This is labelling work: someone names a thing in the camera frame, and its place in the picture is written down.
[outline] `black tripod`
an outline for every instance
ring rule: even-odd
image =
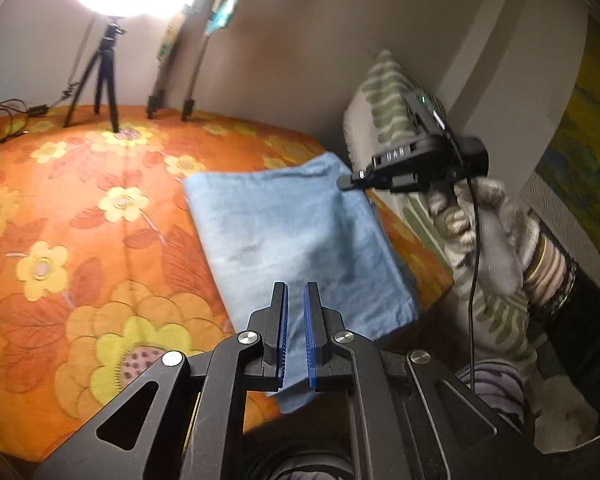
[[[115,133],[120,128],[118,125],[118,105],[116,104],[116,86],[113,75],[113,48],[116,46],[116,40],[119,34],[125,34],[126,30],[118,27],[117,23],[111,22],[107,25],[104,35],[100,40],[100,46],[97,51],[91,56],[87,68],[84,70],[84,75],[80,80],[78,89],[75,93],[74,99],[71,101],[69,111],[64,118],[63,128],[66,128],[71,123],[71,116],[74,114],[75,105],[80,99],[80,94],[84,89],[84,85],[87,83],[91,71],[96,65],[98,58],[100,59],[100,69],[98,70],[98,83],[96,85],[96,99],[93,102],[93,113],[100,113],[100,101],[102,101],[102,87],[106,81],[107,83],[107,95],[109,97],[109,117],[111,118],[111,127]]]

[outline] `blue cloth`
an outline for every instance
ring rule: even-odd
[[[282,412],[307,403],[309,391],[302,288],[317,282],[322,304],[370,339],[418,317],[413,276],[392,249],[361,191],[341,192],[349,173],[333,153],[302,166],[258,173],[196,173],[185,195],[206,259],[236,331],[269,304],[274,282],[288,285]]]

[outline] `silver screw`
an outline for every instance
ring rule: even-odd
[[[182,362],[182,354],[175,350],[171,350],[171,352],[167,352],[162,356],[162,364],[166,366],[175,366],[179,365]]]
[[[346,345],[353,341],[353,334],[349,330],[340,330],[333,338],[337,343]]]
[[[417,365],[425,365],[431,361],[431,356],[424,350],[414,350],[411,352],[411,360]]]
[[[250,345],[251,343],[255,343],[258,340],[258,334],[252,332],[251,330],[247,330],[245,332],[240,332],[238,334],[238,341],[243,345]]]

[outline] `floral tablecloth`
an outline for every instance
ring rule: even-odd
[[[303,134],[202,112],[181,123],[176,112],[149,121],[121,107],[116,134],[106,108],[78,108],[62,129],[65,112],[0,145],[0,450],[33,461],[168,350],[208,351],[234,332],[182,180],[324,152]],[[10,128],[1,122],[0,136]],[[372,199],[427,308],[451,286],[448,269]],[[278,413],[250,392],[244,427]]]

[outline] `green and yellow painting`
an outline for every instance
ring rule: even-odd
[[[600,253],[600,23],[593,18],[573,94],[536,173]]]

